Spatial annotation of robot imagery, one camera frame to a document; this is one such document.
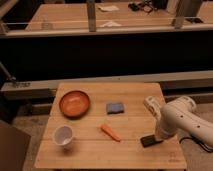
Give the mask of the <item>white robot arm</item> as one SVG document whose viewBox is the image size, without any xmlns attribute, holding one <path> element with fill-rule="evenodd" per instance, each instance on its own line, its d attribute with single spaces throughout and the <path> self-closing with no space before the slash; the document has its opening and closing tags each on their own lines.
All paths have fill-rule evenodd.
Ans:
<svg viewBox="0 0 213 171">
<path fill-rule="evenodd" d="M 148 96 L 144 105 L 156 119 L 155 133 L 149 136 L 152 144 L 170 139 L 182 129 L 213 147 L 213 123 L 194 114 L 196 103 L 192 98 L 181 96 L 160 105 L 153 96 Z"/>
</svg>

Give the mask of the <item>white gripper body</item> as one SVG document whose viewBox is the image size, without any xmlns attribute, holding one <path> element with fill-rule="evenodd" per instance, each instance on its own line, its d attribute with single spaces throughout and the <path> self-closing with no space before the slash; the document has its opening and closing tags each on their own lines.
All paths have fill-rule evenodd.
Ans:
<svg viewBox="0 0 213 171">
<path fill-rule="evenodd" d="M 160 112 L 161 105 L 158 103 L 158 101 L 154 97 L 152 96 L 146 97 L 144 99 L 144 105 L 157 120 L 161 118 L 161 112 Z"/>
</svg>

